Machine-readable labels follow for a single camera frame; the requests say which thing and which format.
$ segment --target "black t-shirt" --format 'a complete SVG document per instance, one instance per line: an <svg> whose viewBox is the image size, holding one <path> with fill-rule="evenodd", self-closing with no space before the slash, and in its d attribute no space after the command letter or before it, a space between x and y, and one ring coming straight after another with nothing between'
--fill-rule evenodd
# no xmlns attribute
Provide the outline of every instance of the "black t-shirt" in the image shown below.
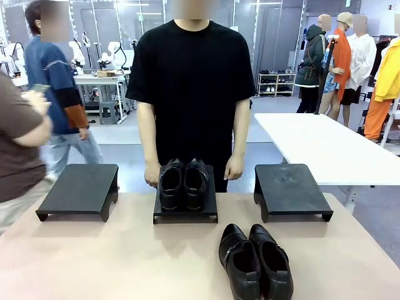
<svg viewBox="0 0 400 300"><path fill-rule="evenodd" d="M238 32L212 21L186 31L171 21L140 39L126 96L154 106L161 164L226 164L235 103L254 94L248 45Z"/></svg>

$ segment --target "white wall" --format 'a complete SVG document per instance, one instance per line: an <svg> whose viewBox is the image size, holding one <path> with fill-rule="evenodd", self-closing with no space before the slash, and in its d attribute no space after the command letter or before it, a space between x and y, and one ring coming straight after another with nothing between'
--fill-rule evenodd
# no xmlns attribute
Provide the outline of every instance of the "white wall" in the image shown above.
<svg viewBox="0 0 400 300"><path fill-rule="evenodd" d="M397 4L397 10L388 10L389 5ZM367 32L370 36L381 34L393 36L394 14L400 14L399 0L362 0L360 14L368 17Z"/></svg>

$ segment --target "shoe rack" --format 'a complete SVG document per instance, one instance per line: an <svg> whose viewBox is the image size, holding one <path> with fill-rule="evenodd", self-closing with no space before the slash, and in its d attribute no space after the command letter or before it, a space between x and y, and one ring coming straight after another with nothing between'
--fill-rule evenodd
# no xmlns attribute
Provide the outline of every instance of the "shoe rack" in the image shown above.
<svg viewBox="0 0 400 300"><path fill-rule="evenodd" d="M269 79L269 83L261 83L262 79ZM257 80L257 93L258 96L293 96L294 83L296 82L296 73L284 73L284 74L258 74ZM274 88L274 91L267 92L267 88Z"/></svg>

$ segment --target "black shorts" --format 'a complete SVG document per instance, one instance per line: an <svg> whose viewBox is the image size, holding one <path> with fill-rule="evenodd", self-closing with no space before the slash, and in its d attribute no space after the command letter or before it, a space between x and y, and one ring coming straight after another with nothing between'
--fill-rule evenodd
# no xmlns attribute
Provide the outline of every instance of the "black shorts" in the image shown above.
<svg viewBox="0 0 400 300"><path fill-rule="evenodd" d="M357 91L353 89L345 89L340 104L342 105L351 105L352 103L358 104L360 94L361 94L361 86L358 87Z"/></svg>

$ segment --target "shoe insole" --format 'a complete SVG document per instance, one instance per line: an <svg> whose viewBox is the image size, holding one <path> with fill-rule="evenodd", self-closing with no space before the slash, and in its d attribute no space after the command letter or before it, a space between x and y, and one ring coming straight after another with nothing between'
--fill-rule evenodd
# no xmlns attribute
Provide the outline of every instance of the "shoe insole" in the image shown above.
<svg viewBox="0 0 400 300"><path fill-rule="evenodd" d="M185 185L191 189L200 189L203 184L203 179L199 170L189 168L186 170L186 181Z"/></svg>
<svg viewBox="0 0 400 300"><path fill-rule="evenodd" d="M242 251L239 251L233 256L233 263L237 269L244 273L257 271L256 258L254 257L253 245L244 242Z"/></svg>
<svg viewBox="0 0 400 300"><path fill-rule="evenodd" d="M164 190L176 189L181 183L180 173L177 169L172 168L166 171L162 179L162 188Z"/></svg>
<svg viewBox="0 0 400 300"><path fill-rule="evenodd" d="M267 267L273 271L288 271L283 253L271 242L262 245L262 257Z"/></svg>

